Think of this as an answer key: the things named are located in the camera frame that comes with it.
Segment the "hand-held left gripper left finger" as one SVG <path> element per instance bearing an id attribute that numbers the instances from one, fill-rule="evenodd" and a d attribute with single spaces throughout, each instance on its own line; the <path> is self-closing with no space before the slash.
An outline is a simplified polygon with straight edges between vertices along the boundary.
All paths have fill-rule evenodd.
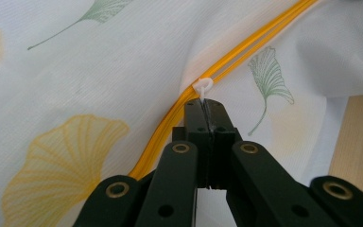
<path id="1" fill-rule="evenodd" d="M 188 141 L 198 148 L 198 187 L 208 188 L 210 133 L 198 98 L 189 100 L 184 105 L 183 125 L 172 129 L 172 140 Z"/>

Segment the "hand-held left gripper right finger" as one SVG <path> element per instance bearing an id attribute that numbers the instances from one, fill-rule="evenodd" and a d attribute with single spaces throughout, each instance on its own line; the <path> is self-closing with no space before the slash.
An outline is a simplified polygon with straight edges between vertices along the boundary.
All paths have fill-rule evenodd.
<path id="1" fill-rule="evenodd" d="M 223 104 L 206 99 L 205 111 L 210 132 L 208 187 L 226 189 L 230 180 L 232 146 L 240 135 Z"/>

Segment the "white zipper pull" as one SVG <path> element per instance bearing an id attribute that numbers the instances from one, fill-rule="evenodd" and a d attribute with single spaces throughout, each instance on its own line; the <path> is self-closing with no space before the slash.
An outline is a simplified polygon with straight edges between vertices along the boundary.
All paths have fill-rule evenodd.
<path id="1" fill-rule="evenodd" d="M 212 89 L 214 81 L 211 78 L 199 79 L 193 84 L 193 89 L 199 96 L 200 102 L 203 102 L 206 94 Z"/>

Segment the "white leaf-print mesh bag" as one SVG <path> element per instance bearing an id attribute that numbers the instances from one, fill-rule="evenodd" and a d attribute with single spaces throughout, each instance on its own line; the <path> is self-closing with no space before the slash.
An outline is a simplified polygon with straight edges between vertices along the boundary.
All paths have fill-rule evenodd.
<path id="1" fill-rule="evenodd" d="M 0 0 L 0 227 L 69 227 L 149 172 L 202 78 L 308 183 L 363 95 L 363 0 Z"/>

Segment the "light wooden board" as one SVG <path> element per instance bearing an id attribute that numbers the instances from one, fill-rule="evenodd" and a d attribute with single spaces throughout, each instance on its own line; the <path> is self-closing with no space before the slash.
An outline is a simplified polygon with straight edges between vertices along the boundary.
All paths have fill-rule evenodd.
<path id="1" fill-rule="evenodd" d="M 348 99 L 329 174 L 363 191 L 363 96 Z"/>

